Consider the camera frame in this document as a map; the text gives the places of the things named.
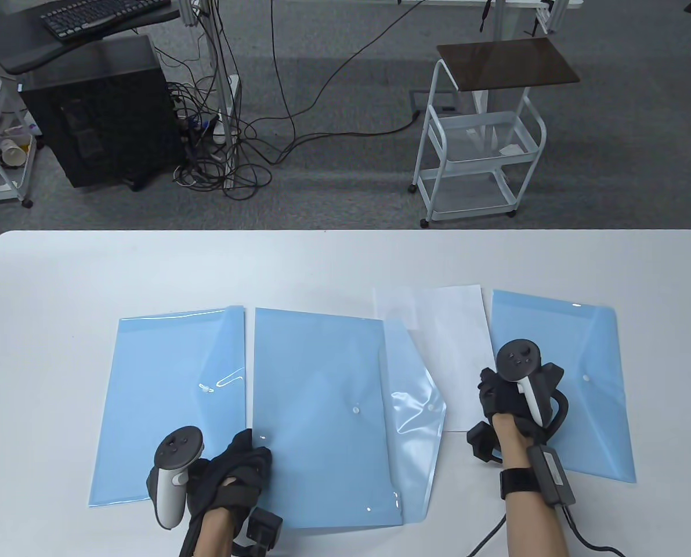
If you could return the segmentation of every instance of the white table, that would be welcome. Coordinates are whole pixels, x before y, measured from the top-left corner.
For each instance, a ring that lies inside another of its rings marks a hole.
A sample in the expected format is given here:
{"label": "white table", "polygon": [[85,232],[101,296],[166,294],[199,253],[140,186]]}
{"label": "white table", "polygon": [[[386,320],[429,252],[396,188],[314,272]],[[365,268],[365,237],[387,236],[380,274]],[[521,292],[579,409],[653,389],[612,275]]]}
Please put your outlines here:
{"label": "white table", "polygon": [[[13,232],[0,236],[0,557],[178,554],[184,527],[163,531],[148,501],[87,507],[119,318],[233,303],[370,316],[374,286],[476,282],[616,308],[639,483],[570,474],[573,512],[629,557],[691,555],[689,231]],[[501,517],[498,493],[497,469],[446,434],[423,523],[281,548],[464,557]],[[480,555],[505,555],[504,537]]]}

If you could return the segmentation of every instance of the white paper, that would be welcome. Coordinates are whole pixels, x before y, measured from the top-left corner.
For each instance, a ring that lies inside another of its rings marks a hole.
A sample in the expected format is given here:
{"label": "white paper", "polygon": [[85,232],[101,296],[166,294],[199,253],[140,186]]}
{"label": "white paper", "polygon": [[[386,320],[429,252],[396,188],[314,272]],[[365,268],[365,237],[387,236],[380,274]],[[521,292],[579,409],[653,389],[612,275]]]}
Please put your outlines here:
{"label": "white paper", "polygon": [[484,419],[477,385],[494,355],[482,289],[377,288],[378,319],[401,319],[446,401],[447,432],[467,432]]}

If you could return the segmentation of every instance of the wrist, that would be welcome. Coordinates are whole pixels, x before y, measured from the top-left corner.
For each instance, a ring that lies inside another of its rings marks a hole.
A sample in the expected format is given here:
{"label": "wrist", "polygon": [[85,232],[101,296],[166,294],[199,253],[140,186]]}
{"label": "wrist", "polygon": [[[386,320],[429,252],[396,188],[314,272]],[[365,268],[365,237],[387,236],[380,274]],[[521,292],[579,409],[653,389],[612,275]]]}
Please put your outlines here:
{"label": "wrist", "polygon": [[526,454],[526,449],[531,445],[531,440],[523,437],[515,426],[512,414],[496,414],[492,417],[492,426],[500,441],[502,453],[502,467],[530,468],[531,462]]}

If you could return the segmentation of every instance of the black keyboard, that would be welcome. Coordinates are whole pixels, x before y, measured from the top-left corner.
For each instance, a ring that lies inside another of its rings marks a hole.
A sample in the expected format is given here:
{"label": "black keyboard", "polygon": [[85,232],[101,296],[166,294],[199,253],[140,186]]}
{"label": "black keyboard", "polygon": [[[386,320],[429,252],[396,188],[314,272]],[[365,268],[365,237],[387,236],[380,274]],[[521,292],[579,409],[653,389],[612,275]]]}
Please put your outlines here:
{"label": "black keyboard", "polygon": [[116,26],[171,0],[80,0],[41,16],[46,29],[60,41],[71,41]]}

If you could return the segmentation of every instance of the wrist strap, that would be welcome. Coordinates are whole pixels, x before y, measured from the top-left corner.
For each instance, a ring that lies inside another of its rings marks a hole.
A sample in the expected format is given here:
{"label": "wrist strap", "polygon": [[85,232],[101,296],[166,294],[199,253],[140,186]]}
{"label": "wrist strap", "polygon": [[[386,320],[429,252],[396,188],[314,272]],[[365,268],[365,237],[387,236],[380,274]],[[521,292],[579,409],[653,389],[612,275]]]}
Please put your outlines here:
{"label": "wrist strap", "polygon": [[509,493],[535,491],[541,493],[533,468],[509,468],[500,473],[500,496],[503,501]]}

